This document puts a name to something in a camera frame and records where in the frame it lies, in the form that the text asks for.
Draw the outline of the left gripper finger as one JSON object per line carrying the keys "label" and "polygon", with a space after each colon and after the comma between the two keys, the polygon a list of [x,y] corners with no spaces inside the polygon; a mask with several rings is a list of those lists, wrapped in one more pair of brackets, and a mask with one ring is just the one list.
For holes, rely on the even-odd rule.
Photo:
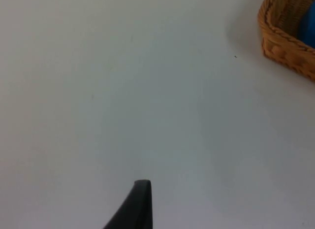
{"label": "left gripper finger", "polygon": [[137,180],[105,229],[153,229],[152,185]]}

